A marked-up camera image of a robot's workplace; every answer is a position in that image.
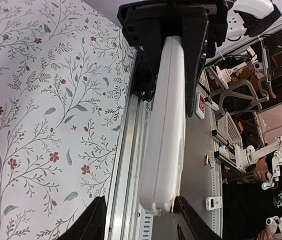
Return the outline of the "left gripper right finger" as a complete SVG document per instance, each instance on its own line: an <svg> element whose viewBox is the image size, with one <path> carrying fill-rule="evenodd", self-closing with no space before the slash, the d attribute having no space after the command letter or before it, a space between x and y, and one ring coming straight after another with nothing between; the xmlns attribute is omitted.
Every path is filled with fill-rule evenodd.
<svg viewBox="0 0 282 240"><path fill-rule="evenodd" d="M173 223L177 240L221 240L183 196L175 198Z"/></svg>

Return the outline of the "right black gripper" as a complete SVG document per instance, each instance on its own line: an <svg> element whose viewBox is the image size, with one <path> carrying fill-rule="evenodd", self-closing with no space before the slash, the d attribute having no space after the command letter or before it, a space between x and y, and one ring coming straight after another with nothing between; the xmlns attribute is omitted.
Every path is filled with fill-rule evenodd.
<svg viewBox="0 0 282 240"><path fill-rule="evenodd" d="M185 110L186 116L192 117L196 87L206 59L206 39L218 47L225 42L227 14L224 0L143 0L120 5L117 19L122 33L128 44L137 49L132 94L147 102L153 99L164 39L182 36Z"/></svg>

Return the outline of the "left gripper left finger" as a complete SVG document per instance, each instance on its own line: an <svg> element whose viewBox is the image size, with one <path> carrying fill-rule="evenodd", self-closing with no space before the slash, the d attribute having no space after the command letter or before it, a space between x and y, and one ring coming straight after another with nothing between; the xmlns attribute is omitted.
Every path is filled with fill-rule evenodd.
<svg viewBox="0 0 282 240"><path fill-rule="evenodd" d="M106 200L104 196L98 196L59 240L103 240L105 224Z"/></svg>

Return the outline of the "white remote control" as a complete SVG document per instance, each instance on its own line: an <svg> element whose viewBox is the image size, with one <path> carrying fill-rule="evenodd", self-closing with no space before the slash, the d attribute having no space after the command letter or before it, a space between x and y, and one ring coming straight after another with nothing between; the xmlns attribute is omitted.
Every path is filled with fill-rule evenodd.
<svg viewBox="0 0 282 240"><path fill-rule="evenodd" d="M149 121L138 200L148 213L172 212L185 148L185 63L181 37L165 39Z"/></svg>

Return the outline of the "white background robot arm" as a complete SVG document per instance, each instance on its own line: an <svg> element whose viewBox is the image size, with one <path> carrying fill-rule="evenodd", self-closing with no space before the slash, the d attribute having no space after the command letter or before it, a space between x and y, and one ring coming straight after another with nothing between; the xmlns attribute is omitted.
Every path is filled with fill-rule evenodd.
<svg viewBox="0 0 282 240"><path fill-rule="evenodd" d="M246 149L241 149L238 145L233 147L236 163L239 165L253 165L260 158L272 154L272 173L267 175L268 181L262 184L262 189L267 190L274 185L280 175L279 167L282 166L282 136L278 136L275 142L259 150L254 150L252 146ZM96 197L59 238L61 240L103 240L105 238L106 210L105 197ZM220 239L183 196L175 199L173 222L178 240ZM265 224L277 239L282 240L282 217L268 217Z"/></svg>

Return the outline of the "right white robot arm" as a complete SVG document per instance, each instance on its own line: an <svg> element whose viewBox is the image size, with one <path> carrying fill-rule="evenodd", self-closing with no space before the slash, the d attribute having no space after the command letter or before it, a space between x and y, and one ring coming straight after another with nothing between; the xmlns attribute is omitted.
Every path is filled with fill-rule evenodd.
<svg viewBox="0 0 282 240"><path fill-rule="evenodd" d="M133 93L153 99L167 37L179 36L184 50L185 106L192 117L195 90L208 58L226 39L256 37L281 17L270 0L147 0L123 4L117 18L131 47L137 49Z"/></svg>

